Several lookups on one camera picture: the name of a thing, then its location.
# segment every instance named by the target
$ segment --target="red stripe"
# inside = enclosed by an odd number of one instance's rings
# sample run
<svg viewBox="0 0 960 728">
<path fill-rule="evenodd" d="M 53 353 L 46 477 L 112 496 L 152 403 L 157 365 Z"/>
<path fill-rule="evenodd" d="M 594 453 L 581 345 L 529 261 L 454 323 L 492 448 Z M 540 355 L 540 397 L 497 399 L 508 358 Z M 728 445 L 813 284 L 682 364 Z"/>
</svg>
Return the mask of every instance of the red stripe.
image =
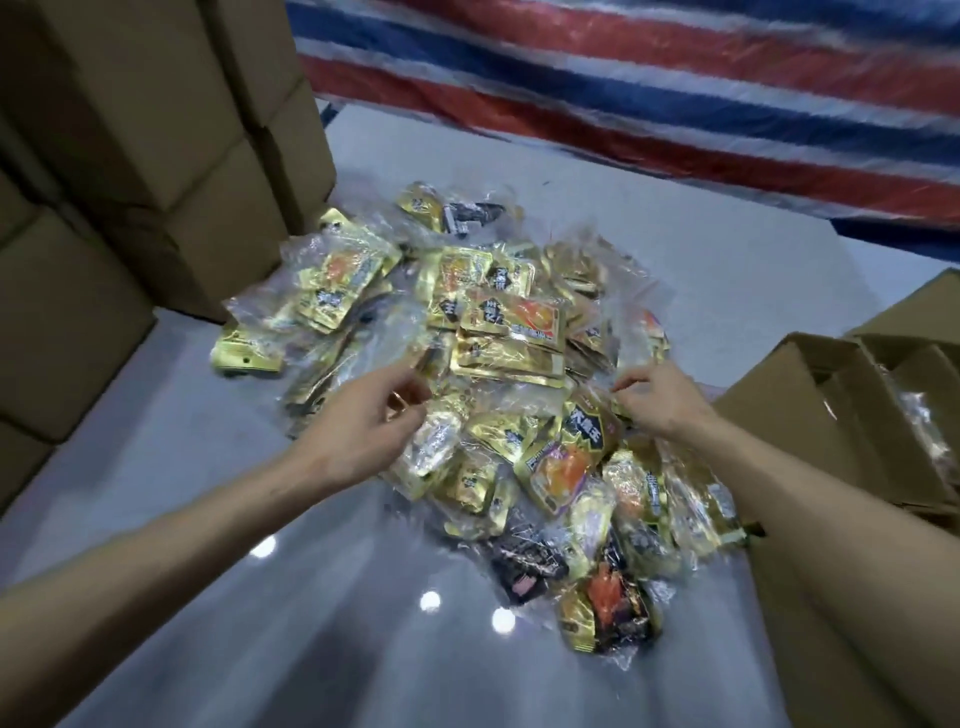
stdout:
<svg viewBox="0 0 960 728">
<path fill-rule="evenodd" d="M 529 48 L 960 116 L 960 68 L 898 51 L 850 52 L 530 0 L 394 0 Z"/>
<path fill-rule="evenodd" d="M 598 129 L 572 116 L 457 86 L 301 56 L 313 89 L 347 99 L 431 113 L 467 128 L 532 136 L 679 179 L 797 195 L 936 223 L 960 223 L 960 187 L 805 162 L 697 149 Z"/>
</svg>

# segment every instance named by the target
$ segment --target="hand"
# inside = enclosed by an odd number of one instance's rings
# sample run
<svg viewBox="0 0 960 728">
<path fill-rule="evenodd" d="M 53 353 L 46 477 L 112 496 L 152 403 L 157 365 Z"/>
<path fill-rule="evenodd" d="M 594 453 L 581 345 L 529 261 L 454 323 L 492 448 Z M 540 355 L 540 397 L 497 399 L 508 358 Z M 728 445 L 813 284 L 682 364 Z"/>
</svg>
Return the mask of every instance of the hand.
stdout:
<svg viewBox="0 0 960 728">
<path fill-rule="evenodd" d="M 408 404 L 387 422 L 388 403 Z M 307 487 L 319 497 L 386 470 L 420 429 L 430 388 L 409 361 L 398 361 L 344 384 L 287 451 Z"/>
<path fill-rule="evenodd" d="M 698 425 L 719 417 L 693 379 L 672 361 L 628 370 L 611 391 L 637 425 L 668 440 L 686 442 Z"/>
</svg>

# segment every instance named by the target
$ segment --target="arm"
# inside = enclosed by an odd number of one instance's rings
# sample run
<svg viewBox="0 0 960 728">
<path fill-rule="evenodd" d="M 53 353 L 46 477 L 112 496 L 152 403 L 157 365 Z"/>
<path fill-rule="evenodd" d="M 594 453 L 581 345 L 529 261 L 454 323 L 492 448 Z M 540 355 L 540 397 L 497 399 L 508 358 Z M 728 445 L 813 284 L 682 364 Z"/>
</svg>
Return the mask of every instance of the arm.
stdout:
<svg viewBox="0 0 960 728">
<path fill-rule="evenodd" d="M 673 364 L 632 370 L 613 389 L 638 424 L 696 449 L 749 504 L 847 638 L 917 710 L 955 724 L 960 539 L 726 422 Z"/>
<path fill-rule="evenodd" d="M 387 468 L 423 422 L 385 422 L 404 363 L 355 379 L 276 460 L 0 596 L 0 725 L 54 725 L 170 617 L 312 505 Z"/>
</svg>

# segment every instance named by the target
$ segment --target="open cardboard box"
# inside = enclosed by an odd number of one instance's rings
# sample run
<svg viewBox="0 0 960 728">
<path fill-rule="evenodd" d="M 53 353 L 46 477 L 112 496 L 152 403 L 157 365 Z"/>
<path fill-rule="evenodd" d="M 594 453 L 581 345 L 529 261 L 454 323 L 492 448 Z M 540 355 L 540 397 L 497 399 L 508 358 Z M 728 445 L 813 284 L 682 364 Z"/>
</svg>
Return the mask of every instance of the open cardboard box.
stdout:
<svg viewBox="0 0 960 728">
<path fill-rule="evenodd" d="M 771 445 L 960 534 L 956 491 L 900 410 L 898 389 L 925 393 L 960 453 L 960 271 L 945 271 L 845 339 L 790 334 L 716 407 Z M 821 613 L 775 534 L 753 539 L 748 552 L 795 726 L 924 724 Z"/>
</svg>

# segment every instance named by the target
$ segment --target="dark snack packet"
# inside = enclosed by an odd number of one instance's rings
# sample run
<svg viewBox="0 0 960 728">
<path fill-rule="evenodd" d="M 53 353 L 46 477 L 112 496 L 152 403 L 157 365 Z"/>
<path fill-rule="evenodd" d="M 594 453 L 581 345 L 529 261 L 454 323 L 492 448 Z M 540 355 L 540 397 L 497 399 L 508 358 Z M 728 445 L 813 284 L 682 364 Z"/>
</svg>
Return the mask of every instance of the dark snack packet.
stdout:
<svg viewBox="0 0 960 728">
<path fill-rule="evenodd" d="M 521 517 L 511 515 L 506 532 L 486 544 L 491 568 L 513 604 L 546 593 L 551 582 L 566 577 L 560 552 Z"/>
<path fill-rule="evenodd" d="M 626 559 L 614 531 L 604 547 L 596 573 L 564 594 L 560 624 L 567 642 L 587 652 L 587 607 L 593 614 L 593 649 L 611 652 L 633 643 L 647 643 L 660 634 L 660 614 L 643 588 L 626 574 Z"/>
</svg>

